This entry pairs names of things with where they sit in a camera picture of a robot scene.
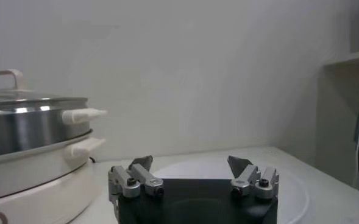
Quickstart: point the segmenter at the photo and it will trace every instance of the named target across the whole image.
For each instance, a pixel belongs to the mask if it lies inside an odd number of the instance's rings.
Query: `lid handle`
[[[23,78],[22,72],[16,69],[8,69],[0,71],[0,75],[12,75],[14,77],[14,89],[15,90],[25,90],[25,79]]]

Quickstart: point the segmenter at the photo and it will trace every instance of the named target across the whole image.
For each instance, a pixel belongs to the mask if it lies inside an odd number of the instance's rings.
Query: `white table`
[[[188,159],[209,156],[223,156],[226,158],[229,155],[247,158],[254,164],[270,164],[270,166],[276,166],[277,169],[290,170],[298,176],[304,182],[310,194],[310,206],[301,221],[302,224],[359,223],[359,191],[274,147],[155,157],[151,172]],[[100,189],[99,195],[71,224],[117,223],[113,213],[113,206],[108,201],[107,172],[114,165],[126,167],[131,161],[130,159],[96,164],[94,169]]]

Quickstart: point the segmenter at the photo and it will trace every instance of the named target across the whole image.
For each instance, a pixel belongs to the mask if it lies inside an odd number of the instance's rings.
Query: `metal bracket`
[[[131,176],[140,181],[145,186],[145,192],[148,195],[161,197],[164,194],[163,180],[154,177],[142,165],[133,164],[128,171]]]
[[[267,167],[262,178],[255,184],[255,195],[262,199],[278,196],[279,174],[275,168]]]
[[[248,165],[238,178],[231,180],[232,194],[236,197],[242,197],[250,194],[251,187],[259,180],[260,171],[254,165]]]
[[[122,166],[113,166],[108,172],[108,190],[109,197],[123,194],[124,197],[135,198],[140,195],[140,182],[132,178]]]

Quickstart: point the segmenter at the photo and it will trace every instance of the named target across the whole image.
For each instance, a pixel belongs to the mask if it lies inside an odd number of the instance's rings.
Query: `white pot handle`
[[[0,75],[12,75],[14,77],[14,89],[26,90],[25,79],[23,78],[22,72],[16,69],[8,69],[0,71]]]
[[[62,114],[63,123],[66,125],[81,124],[91,121],[107,114],[105,110],[97,110],[94,108],[65,110]]]
[[[65,158],[87,158],[89,157],[91,151],[103,145],[105,141],[106,139],[87,138],[81,142],[71,144],[65,149]]]

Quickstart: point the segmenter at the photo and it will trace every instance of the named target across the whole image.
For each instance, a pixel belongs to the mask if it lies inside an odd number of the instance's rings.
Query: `shelf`
[[[359,51],[356,53],[342,55],[326,61],[324,66],[347,65],[352,63],[359,63]]]

